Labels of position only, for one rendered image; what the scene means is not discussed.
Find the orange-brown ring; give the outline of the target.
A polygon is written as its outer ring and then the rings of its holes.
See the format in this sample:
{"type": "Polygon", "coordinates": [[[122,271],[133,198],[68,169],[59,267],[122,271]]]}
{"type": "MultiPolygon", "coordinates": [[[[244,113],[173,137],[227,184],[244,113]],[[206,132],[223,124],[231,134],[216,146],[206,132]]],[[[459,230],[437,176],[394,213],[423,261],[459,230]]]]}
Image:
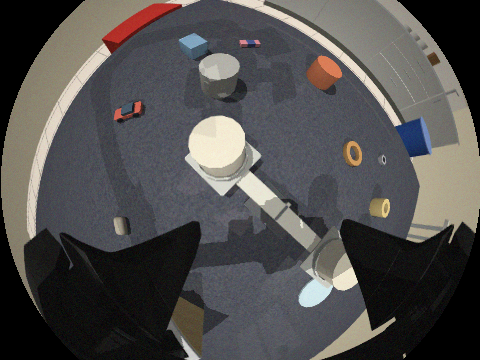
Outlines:
{"type": "Polygon", "coordinates": [[[359,144],[355,143],[355,141],[348,141],[348,143],[344,144],[343,147],[343,156],[345,159],[345,163],[348,165],[351,165],[351,167],[356,167],[356,165],[359,165],[361,163],[361,160],[363,160],[363,156],[361,156],[361,149],[359,147],[359,144]],[[351,155],[349,155],[349,149],[353,148],[353,151],[356,153],[355,160],[352,160],[351,155]]]}

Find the orange cylinder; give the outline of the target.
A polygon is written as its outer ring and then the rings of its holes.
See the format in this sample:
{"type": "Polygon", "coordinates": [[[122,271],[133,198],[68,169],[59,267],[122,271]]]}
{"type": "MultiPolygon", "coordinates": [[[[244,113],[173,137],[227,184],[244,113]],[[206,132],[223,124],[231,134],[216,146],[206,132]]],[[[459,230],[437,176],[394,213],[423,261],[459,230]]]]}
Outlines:
{"type": "Polygon", "coordinates": [[[339,65],[335,61],[329,59],[327,56],[319,56],[309,67],[307,73],[307,79],[311,81],[316,88],[325,89],[331,87],[336,80],[343,77],[339,65]]]}

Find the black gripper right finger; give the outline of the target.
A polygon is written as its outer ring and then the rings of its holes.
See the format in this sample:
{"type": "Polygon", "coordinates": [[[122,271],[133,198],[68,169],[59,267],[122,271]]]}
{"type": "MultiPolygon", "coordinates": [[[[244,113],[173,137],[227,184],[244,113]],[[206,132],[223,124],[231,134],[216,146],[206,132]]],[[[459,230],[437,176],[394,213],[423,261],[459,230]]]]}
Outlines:
{"type": "Polygon", "coordinates": [[[411,295],[437,253],[451,240],[453,225],[423,243],[416,243],[355,220],[343,220],[341,240],[363,293],[371,331],[395,317],[393,313],[411,295]]]}

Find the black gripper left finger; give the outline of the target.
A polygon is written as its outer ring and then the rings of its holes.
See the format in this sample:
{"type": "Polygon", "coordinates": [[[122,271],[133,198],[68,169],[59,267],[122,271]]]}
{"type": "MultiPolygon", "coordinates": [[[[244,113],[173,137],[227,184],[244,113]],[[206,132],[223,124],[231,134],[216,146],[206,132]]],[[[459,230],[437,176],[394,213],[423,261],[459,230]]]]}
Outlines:
{"type": "Polygon", "coordinates": [[[199,221],[117,252],[91,247],[68,233],[59,237],[72,264],[99,284],[145,336],[163,343],[199,249],[199,221]]]}

